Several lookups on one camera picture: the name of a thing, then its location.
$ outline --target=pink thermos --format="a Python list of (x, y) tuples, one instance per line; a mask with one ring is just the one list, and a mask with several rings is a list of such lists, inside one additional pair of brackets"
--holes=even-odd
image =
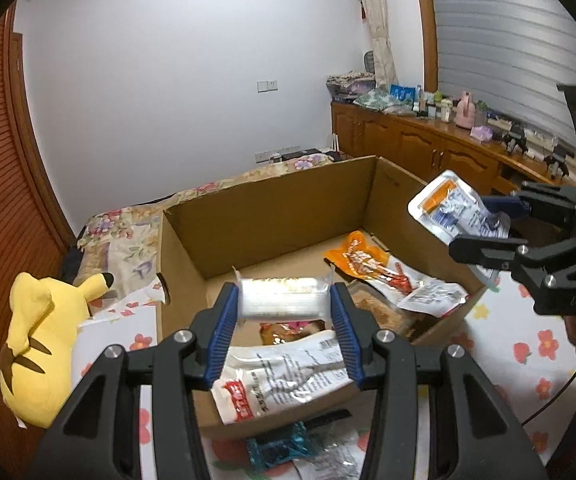
[(456, 126), (461, 126), (462, 128), (471, 130), (474, 128), (475, 115), (476, 109), (474, 108), (474, 99), (472, 99), (472, 94), (468, 91), (464, 91), (461, 96), (461, 101), (459, 101), (456, 106)]

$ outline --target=metal bolt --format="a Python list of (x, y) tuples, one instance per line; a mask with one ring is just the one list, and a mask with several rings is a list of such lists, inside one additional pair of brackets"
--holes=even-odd
[(390, 343), (395, 339), (395, 333), (391, 330), (379, 330), (377, 332), (377, 339), (382, 343)]
[(104, 355), (108, 359), (117, 359), (122, 354), (122, 350), (119, 345), (110, 345), (104, 350)]
[(546, 284), (547, 288), (552, 288), (556, 285), (556, 278), (552, 274), (548, 274), (543, 282)]
[(178, 330), (174, 337), (178, 343), (187, 343), (193, 338), (193, 333), (190, 330)]
[(466, 349), (461, 345), (448, 346), (448, 355), (455, 359), (461, 359), (466, 354)]

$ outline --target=storage box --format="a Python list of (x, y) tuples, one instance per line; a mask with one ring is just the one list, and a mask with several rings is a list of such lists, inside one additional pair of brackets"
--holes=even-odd
[[(391, 162), (368, 156), (246, 182), (173, 206), (160, 229), (157, 264), (167, 298), (159, 306), (160, 337), (188, 327), (198, 311), (212, 306), (223, 283), (235, 281), (233, 267), (247, 278), (322, 276), (329, 272), (324, 251), (362, 229), (411, 267), (460, 283), (471, 294), (416, 341), (445, 344), (483, 290), (468, 267), (456, 264), (448, 248), (408, 214), (408, 202), (424, 186)], [(258, 324), (235, 330), (232, 344), (261, 344)], [(228, 425), (221, 423), (210, 392), (193, 397), (202, 434), (229, 439), (309, 418), (355, 394), (351, 385), (282, 413)]]

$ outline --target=yellow plush toy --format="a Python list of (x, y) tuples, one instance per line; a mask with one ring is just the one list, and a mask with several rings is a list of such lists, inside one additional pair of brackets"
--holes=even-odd
[(26, 272), (10, 289), (12, 319), (0, 352), (4, 401), (21, 420), (48, 428), (70, 394), (70, 360), (77, 326), (90, 317), (88, 301), (113, 284), (109, 272), (79, 286), (35, 279)]

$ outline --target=window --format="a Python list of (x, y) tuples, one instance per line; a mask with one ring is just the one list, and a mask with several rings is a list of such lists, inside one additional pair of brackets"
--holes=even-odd
[(470, 90), (576, 146), (557, 83), (576, 84), (576, 23), (558, 0), (434, 0), (439, 90)]

